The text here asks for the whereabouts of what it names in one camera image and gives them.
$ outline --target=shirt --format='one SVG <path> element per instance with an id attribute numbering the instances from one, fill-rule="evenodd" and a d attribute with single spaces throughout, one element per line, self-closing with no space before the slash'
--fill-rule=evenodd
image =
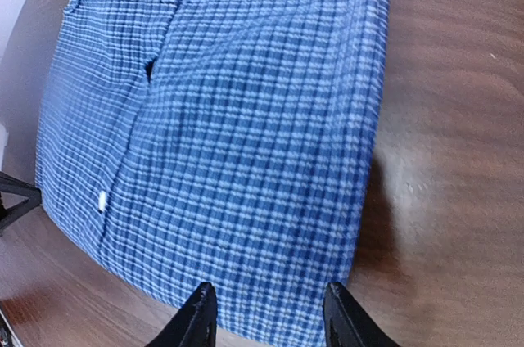
<path id="1" fill-rule="evenodd" d="M 388 0 L 70 0 L 37 182 L 102 267 L 219 325 L 324 345 L 382 96 Z"/>

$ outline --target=black stand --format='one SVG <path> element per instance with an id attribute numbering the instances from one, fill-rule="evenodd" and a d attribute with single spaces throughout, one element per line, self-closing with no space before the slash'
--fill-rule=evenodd
<path id="1" fill-rule="evenodd" d="M 3 192 L 23 196 L 26 199 L 20 204 L 6 209 L 2 202 L 1 193 Z M 0 172 L 0 235 L 16 220 L 40 206 L 40 204 L 42 204 L 40 189 Z"/>

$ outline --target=white speck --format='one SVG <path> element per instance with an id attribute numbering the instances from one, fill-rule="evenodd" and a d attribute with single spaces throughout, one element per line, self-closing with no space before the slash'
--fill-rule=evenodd
<path id="1" fill-rule="evenodd" d="M 98 210 L 103 212 L 106 210 L 107 206 L 107 193 L 102 191 L 100 192 L 100 196 L 98 196 Z"/>

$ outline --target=wood grain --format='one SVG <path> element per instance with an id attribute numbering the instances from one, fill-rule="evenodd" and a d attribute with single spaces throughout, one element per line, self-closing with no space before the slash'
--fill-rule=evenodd
<path id="1" fill-rule="evenodd" d="M 7 172 L 22 178 L 66 1 L 28 0 L 7 52 L 10 81 L 36 95 L 7 106 L 23 122 Z M 523 346 L 524 0 L 391 0 L 389 35 L 349 288 L 404 347 Z M 0 302 L 28 347 L 144 345 L 174 312 L 42 210 L 7 230 L 0 256 Z M 256 344 L 220 332 L 219 345 Z"/>
<path id="2" fill-rule="evenodd" d="M 389 35 L 350 291 L 404 346 L 523 346 L 524 0 L 391 0 Z"/>

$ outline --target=shirt button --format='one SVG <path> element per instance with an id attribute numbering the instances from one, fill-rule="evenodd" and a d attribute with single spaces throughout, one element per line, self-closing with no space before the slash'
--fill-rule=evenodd
<path id="1" fill-rule="evenodd" d="M 103 212 L 106 210 L 107 206 L 107 193 L 103 190 L 100 192 L 100 196 L 98 196 L 98 210 Z"/>

